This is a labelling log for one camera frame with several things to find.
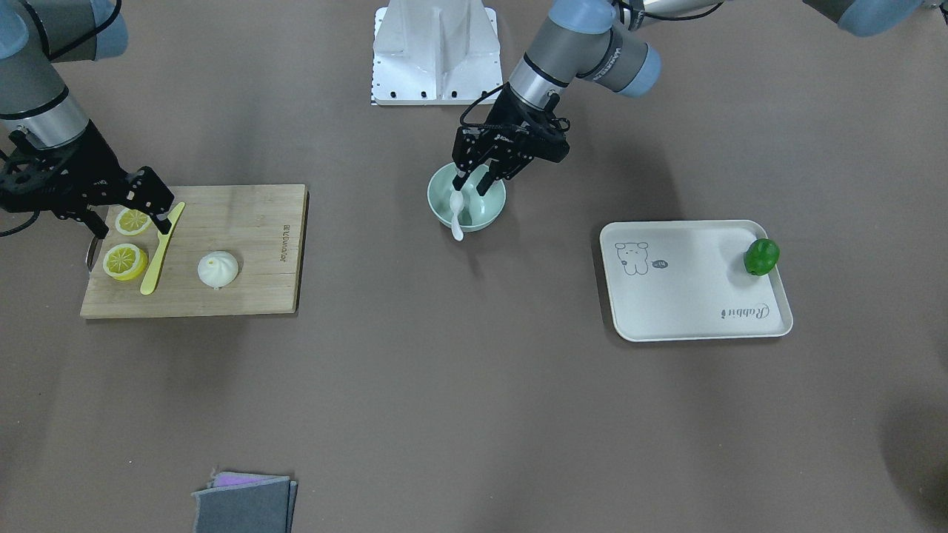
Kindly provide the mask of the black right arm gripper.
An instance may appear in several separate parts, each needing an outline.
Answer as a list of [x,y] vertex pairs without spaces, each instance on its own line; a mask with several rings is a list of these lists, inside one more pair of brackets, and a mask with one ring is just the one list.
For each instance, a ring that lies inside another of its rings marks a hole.
[[1,206],[7,212],[50,210],[60,219],[84,223],[97,239],[109,227],[95,206],[122,205],[144,212],[157,232],[170,234],[175,196],[151,167],[128,172],[95,124],[61,147],[37,148],[26,134],[10,134],[15,149],[4,163]]

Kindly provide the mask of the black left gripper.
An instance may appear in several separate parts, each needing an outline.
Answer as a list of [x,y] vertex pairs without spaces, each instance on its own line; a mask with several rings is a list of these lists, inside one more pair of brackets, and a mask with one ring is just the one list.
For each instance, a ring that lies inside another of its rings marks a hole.
[[[483,124],[465,121],[477,104],[496,93],[499,96]],[[548,95],[547,104],[536,109],[525,104],[505,82],[481,95],[465,109],[453,145],[455,191],[461,191],[470,179],[470,173],[483,164],[488,166],[488,170],[476,186],[481,197],[496,181],[514,178],[535,158],[558,163],[569,154],[565,132],[569,131],[571,124],[565,117],[555,117],[559,94],[549,91]]]

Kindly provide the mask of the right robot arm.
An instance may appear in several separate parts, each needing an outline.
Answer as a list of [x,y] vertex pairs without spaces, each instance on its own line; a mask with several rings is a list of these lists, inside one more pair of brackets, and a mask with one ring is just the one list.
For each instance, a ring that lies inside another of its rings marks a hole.
[[[104,238],[95,206],[142,210],[170,234],[173,194],[149,167],[126,172],[56,70],[121,55],[119,1],[2,3],[2,126],[15,151],[2,173],[2,208],[47,210]],[[495,13],[478,1],[392,1],[375,14],[373,103],[494,102],[501,83]]]

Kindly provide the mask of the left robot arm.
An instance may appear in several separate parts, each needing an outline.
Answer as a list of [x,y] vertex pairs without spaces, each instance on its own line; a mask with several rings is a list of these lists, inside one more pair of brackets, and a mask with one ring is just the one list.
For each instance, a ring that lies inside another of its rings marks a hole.
[[511,76],[491,91],[495,102],[484,121],[460,118],[447,166],[451,202],[461,201],[467,184],[486,195],[536,158],[562,161],[570,123],[554,111],[571,81],[639,98],[661,73],[659,52],[635,36],[641,24],[698,19],[719,7],[715,1],[555,1]]

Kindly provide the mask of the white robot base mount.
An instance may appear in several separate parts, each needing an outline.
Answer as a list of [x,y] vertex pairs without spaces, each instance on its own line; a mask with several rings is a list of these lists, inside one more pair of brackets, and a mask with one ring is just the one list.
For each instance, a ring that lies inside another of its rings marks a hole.
[[467,106],[504,82],[497,13],[481,1],[390,1],[373,21],[374,105]]

